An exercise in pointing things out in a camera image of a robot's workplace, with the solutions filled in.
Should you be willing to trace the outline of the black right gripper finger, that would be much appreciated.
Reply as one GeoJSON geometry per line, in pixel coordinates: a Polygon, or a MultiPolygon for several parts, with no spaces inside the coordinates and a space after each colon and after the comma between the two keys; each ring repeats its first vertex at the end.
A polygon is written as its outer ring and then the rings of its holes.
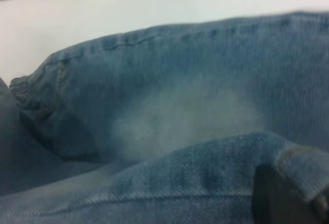
{"type": "Polygon", "coordinates": [[[257,167],[253,186],[254,223],[328,223],[328,189],[302,200],[291,180],[268,165],[257,167]]]}

